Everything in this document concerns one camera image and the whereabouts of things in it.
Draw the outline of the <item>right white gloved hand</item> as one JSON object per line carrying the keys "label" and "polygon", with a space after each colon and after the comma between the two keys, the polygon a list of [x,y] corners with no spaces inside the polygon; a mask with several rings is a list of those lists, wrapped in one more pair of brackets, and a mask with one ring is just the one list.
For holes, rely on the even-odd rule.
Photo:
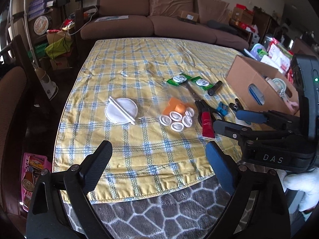
{"label": "right white gloved hand", "polygon": [[290,189],[304,193],[298,204],[300,212],[307,212],[316,207],[318,204],[318,167],[308,172],[289,175],[286,171],[278,169],[277,174],[284,192]]}

